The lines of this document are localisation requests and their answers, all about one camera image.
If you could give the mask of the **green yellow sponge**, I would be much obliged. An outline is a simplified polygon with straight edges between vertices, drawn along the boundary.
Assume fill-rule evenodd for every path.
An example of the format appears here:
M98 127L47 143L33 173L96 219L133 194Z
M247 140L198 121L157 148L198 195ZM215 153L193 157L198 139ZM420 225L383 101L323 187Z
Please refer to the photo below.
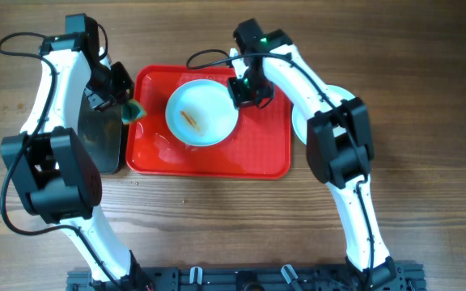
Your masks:
M125 125L133 124L146 115L146 110L136 99L131 99L121 105L121 120Z

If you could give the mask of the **light blue plate top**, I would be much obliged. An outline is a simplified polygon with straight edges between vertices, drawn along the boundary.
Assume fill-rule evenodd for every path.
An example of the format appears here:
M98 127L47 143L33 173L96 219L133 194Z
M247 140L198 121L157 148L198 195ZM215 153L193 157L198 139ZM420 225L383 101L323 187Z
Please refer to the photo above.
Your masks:
M207 147L224 141L239 120L228 89L210 79L197 79L179 86L165 108L170 132L189 146Z

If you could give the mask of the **light blue plate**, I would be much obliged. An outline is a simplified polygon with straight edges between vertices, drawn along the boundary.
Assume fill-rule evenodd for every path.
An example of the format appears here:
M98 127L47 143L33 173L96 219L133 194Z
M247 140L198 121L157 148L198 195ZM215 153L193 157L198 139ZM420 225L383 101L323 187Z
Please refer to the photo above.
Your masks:
M165 108L170 132L189 146L207 147L224 141L239 120L228 89L210 79L197 79L179 86Z
M343 100L351 100L355 95L350 91L336 85L328 85L328 89L334 98L335 104L340 104ZM304 144L307 144L307 119L302 115L297 108L292 109L291 121L294 133L298 139Z

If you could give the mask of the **light blue plate bottom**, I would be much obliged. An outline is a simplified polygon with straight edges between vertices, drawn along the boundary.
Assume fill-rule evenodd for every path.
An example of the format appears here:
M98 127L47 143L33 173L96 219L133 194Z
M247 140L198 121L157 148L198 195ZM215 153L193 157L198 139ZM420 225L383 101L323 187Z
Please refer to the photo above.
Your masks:
M335 104L340 104L343 100L351 100L355 95L350 91L336 85L328 85L328 89L334 98ZM291 121L294 133L298 139L304 144L307 144L307 119L302 115L297 108L292 109Z

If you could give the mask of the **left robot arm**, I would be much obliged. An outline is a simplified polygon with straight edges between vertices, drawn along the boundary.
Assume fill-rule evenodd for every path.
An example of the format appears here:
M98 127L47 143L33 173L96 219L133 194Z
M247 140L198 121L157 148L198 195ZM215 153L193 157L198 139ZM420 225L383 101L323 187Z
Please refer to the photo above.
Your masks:
M44 36L36 59L42 75L32 112L20 133L1 143L2 189L14 187L47 232L70 238L90 267L93 289L148 290L150 278L104 216L100 173L78 138L84 103L97 112L120 107L123 124L146 115L133 80L110 62L103 26L85 14L68 15L63 34Z

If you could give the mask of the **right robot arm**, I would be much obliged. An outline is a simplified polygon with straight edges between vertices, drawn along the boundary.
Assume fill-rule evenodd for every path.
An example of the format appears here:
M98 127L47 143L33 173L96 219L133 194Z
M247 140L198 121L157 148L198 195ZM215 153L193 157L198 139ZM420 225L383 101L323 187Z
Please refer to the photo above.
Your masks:
M279 88L307 122L306 157L313 175L333 194L345 232L346 258L359 289L375 290L396 276L379 232L371 200L375 156L366 105L357 97L335 96L301 58L281 29L264 33L255 19L233 32L237 48L228 61L227 81L238 108L265 107Z

